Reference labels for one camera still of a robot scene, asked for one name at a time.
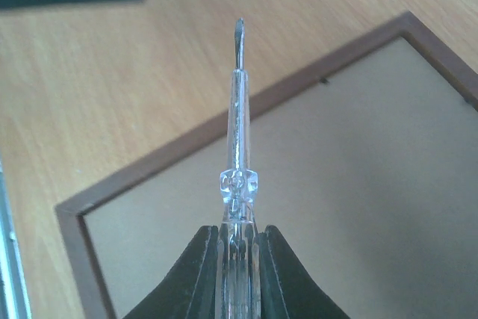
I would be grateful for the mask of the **clear handle screwdriver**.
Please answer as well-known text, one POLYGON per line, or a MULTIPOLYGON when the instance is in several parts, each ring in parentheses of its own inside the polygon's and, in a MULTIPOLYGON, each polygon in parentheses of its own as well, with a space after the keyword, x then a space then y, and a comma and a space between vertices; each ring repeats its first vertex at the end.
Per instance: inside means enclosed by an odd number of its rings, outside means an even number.
POLYGON ((227 129, 227 165, 220 174, 223 219, 217 240, 216 318, 260 318, 261 284, 254 204, 258 174, 250 168, 249 79, 244 69, 244 20, 235 25, 227 129))

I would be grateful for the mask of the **brown wooden picture frame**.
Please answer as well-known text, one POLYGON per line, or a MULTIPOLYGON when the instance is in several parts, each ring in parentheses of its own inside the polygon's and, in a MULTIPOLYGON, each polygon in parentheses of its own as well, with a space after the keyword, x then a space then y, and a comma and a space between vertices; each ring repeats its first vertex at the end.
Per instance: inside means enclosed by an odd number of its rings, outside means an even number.
MULTIPOLYGON (((398 37, 408 41, 466 102, 477 105, 477 73, 407 11, 255 94, 250 101, 251 116, 261 116, 398 37)), ((211 118, 56 206, 86 318, 116 316, 87 231, 86 214, 222 137, 226 120, 226 113, 211 118)))

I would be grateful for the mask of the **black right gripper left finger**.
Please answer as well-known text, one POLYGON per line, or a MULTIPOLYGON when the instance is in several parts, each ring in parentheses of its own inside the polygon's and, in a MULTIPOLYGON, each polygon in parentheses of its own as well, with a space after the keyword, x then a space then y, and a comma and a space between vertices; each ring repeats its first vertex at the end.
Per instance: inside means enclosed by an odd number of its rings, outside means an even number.
POLYGON ((213 318, 217 238, 216 226, 201 226, 158 286, 125 318, 213 318))

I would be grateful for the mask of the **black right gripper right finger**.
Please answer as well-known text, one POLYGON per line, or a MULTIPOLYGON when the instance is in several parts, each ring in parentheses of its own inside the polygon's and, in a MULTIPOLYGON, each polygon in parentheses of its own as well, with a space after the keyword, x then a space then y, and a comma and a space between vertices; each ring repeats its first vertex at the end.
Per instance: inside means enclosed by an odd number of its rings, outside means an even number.
POLYGON ((348 318, 316 284, 279 228, 259 234, 262 318, 348 318))

